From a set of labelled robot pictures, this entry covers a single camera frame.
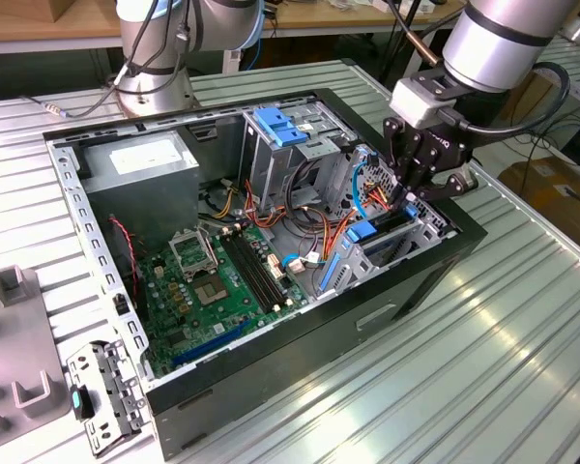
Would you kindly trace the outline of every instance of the motherboard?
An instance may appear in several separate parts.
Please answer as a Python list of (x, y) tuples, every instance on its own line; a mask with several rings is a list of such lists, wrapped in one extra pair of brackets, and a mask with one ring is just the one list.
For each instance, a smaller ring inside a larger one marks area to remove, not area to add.
[(274, 323), (307, 304), (300, 284), (276, 273), (257, 227), (172, 240), (138, 261), (146, 294), (148, 360), (158, 376)]

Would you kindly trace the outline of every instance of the blue pcie slot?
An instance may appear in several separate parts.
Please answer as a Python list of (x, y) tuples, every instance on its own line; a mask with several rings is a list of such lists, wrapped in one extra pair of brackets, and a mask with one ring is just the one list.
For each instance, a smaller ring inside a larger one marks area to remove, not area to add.
[(239, 336), (241, 336), (243, 329), (249, 324), (249, 322), (251, 321), (245, 321), (231, 331), (223, 333), (220, 336), (207, 341), (206, 343), (202, 343), (201, 345), (196, 346), (195, 348), (191, 348), (181, 355), (175, 356), (172, 358), (172, 365), (176, 367), (177, 365), (196, 360), (199, 357), (217, 349), (218, 347), (237, 339)]

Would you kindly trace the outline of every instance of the blue cable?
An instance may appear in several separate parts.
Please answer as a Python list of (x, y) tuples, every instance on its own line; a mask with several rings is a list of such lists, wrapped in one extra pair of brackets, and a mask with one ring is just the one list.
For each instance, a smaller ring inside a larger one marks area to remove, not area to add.
[(253, 65), (255, 65), (255, 62), (258, 61), (258, 58), (260, 57), (260, 44), (262, 43), (262, 39), (258, 39), (258, 49), (255, 52), (255, 56), (253, 57), (253, 61), (251, 62), (251, 64), (249, 66), (247, 66), (245, 71), (251, 71), (251, 68), (253, 68)]
[(355, 167), (355, 170), (352, 173), (352, 199), (355, 201), (355, 206), (357, 207), (359, 214), (364, 218), (367, 218), (367, 214), (361, 205), (361, 200), (359, 198), (359, 186), (357, 185), (357, 182), (359, 181), (359, 171), (364, 166), (367, 166), (366, 160), (357, 164), (357, 167)]
[(297, 253), (289, 254), (288, 256), (286, 256), (281, 260), (281, 267), (285, 268), (290, 261), (292, 261), (293, 259), (297, 259), (298, 257), (299, 255)]

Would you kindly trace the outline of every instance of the open computer tower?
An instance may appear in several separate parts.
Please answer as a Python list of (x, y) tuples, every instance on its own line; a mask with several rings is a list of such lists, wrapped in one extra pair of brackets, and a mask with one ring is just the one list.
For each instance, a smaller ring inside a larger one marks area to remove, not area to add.
[[(95, 456), (165, 459), (408, 314), (484, 230), (388, 210), (383, 137), (329, 90), (48, 133), (119, 342), (69, 360)], [(132, 365), (132, 373), (126, 373)]]

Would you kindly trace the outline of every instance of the yellow wire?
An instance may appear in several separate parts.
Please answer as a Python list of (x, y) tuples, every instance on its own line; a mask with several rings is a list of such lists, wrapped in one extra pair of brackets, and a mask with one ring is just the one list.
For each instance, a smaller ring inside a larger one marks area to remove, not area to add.
[(225, 202), (225, 206), (223, 207), (223, 209), (221, 210), (220, 213), (213, 215), (213, 218), (215, 219), (221, 219), (221, 218), (225, 218), (227, 216), (227, 214), (230, 212), (230, 206), (232, 205), (232, 194), (234, 192), (232, 190), (228, 191), (228, 199)]
[(387, 196), (385, 195), (385, 191), (384, 191), (384, 190), (382, 190), (382, 189), (380, 188), (380, 186), (378, 186), (378, 191), (379, 191), (379, 192), (380, 192), (380, 194), (382, 195), (382, 197), (383, 197), (383, 200), (385, 200), (385, 203), (387, 203), (389, 200), (387, 199)]

